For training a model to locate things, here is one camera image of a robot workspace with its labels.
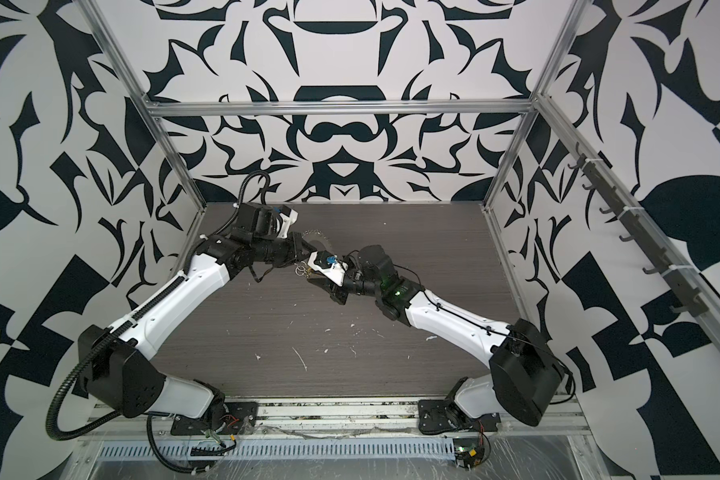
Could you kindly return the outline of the metal disc with key rings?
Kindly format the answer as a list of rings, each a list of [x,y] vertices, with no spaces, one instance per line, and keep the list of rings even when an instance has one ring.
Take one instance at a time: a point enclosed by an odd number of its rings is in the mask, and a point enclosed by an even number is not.
[[[328,251],[328,252],[336,255],[333,251],[333,247],[331,245],[330,240],[325,235],[323,235],[321,232],[319,232],[317,230],[308,230],[308,231],[304,231],[304,232],[300,232],[300,233],[303,235],[303,238],[312,245],[312,252],[325,250],[325,251]],[[311,270],[309,268],[309,266],[307,265],[308,259],[305,261],[300,261],[300,262],[296,263],[294,272],[299,277],[317,278],[318,273]]]

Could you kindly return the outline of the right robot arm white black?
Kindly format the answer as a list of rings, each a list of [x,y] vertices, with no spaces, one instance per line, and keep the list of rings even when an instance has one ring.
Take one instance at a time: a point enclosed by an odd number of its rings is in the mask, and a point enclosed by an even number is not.
[[[451,394],[459,413],[477,420],[503,412],[531,427],[541,423],[568,370],[531,322],[493,320],[446,301],[379,245],[344,257],[318,251],[306,265],[310,282],[336,303],[371,297],[388,319],[429,332],[487,367],[487,374],[466,378]]]

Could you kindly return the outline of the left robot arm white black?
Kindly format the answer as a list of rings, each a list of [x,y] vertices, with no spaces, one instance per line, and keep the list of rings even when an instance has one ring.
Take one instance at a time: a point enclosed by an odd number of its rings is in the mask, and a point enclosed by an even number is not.
[[[181,323],[239,273],[257,263],[283,268],[304,259],[310,248],[291,230],[297,219],[286,205],[241,205],[230,222],[201,237],[181,270],[147,301],[109,327],[80,336],[80,356],[90,361],[77,387],[126,418],[210,414],[219,400],[215,389],[164,374],[152,360]]]

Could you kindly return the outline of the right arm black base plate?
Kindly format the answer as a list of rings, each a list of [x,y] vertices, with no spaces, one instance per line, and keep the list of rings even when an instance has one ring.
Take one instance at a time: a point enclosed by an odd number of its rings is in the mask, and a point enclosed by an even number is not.
[[[501,419],[488,413],[478,419],[468,417],[452,400],[422,399],[417,402],[417,428],[423,435],[452,432],[497,432]]]

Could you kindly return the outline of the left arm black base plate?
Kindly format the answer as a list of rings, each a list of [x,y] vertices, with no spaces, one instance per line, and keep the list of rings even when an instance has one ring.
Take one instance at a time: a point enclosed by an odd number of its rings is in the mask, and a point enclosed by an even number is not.
[[[176,417],[170,434],[196,436],[207,430],[213,430],[218,435],[244,434],[256,425],[258,407],[255,401],[226,401],[224,405],[217,403],[200,418]]]

